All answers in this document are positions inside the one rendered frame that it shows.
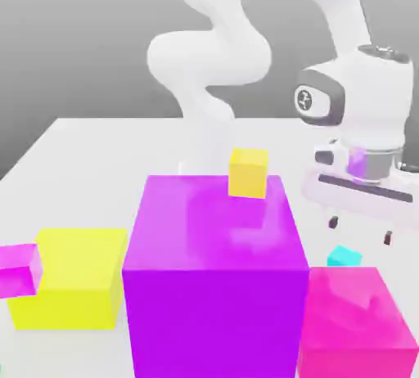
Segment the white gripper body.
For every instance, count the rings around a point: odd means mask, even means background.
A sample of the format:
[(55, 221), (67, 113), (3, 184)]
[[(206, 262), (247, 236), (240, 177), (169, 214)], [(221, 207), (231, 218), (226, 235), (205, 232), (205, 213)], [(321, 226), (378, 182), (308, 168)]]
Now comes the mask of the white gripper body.
[(315, 169), (305, 178), (302, 192), (322, 206), (419, 228), (419, 182), (397, 170), (379, 184), (361, 184)]

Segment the small cyan cube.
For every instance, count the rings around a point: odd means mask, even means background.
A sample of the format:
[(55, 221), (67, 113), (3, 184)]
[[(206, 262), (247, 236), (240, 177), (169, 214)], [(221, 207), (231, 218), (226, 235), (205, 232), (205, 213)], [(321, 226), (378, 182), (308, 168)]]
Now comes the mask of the small cyan cube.
[(327, 256), (327, 266), (360, 266), (362, 262), (362, 255), (355, 250), (351, 250), (342, 245), (337, 245), (331, 253)]

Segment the small yellow cube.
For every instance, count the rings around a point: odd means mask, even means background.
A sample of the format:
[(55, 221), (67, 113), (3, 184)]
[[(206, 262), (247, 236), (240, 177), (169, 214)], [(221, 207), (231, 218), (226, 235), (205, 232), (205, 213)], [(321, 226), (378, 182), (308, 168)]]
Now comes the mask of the small yellow cube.
[(235, 148), (229, 161), (228, 194), (264, 199), (268, 177), (268, 150)]

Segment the small magenta cube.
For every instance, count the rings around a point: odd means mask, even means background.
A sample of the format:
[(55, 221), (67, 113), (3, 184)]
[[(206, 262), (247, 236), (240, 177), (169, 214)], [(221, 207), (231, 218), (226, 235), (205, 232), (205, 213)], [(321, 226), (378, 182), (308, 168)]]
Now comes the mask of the small magenta cube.
[(36, 243), (0, 245), (0, 299), (36, 295), (42, 275)]

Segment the large pink box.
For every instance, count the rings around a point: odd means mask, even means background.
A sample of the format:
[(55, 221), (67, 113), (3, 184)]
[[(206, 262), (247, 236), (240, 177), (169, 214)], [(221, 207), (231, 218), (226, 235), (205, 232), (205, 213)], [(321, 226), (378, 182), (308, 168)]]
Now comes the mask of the large pink box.
[(311, 268), (299, 378), (411, 378), (418, 355), (376, 268)]

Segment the large purple box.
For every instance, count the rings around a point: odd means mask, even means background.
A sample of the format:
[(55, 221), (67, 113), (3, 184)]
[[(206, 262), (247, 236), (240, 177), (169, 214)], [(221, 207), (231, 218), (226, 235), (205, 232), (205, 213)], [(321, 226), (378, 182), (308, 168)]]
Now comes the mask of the large purple box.
[(123, 266), (135, 378), (295, 378), (309, 265), (282, 180), (151, 175)]

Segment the large yellow box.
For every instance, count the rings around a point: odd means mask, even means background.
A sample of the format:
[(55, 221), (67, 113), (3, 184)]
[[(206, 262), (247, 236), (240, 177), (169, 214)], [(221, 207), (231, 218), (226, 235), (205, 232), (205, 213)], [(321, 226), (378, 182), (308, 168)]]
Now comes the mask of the large yellow box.
[(43, 275), (34, 296), (9, 299), (18, 331), (115, 328), (128, 246), (123, 228), (44, 228), (35, 238)]

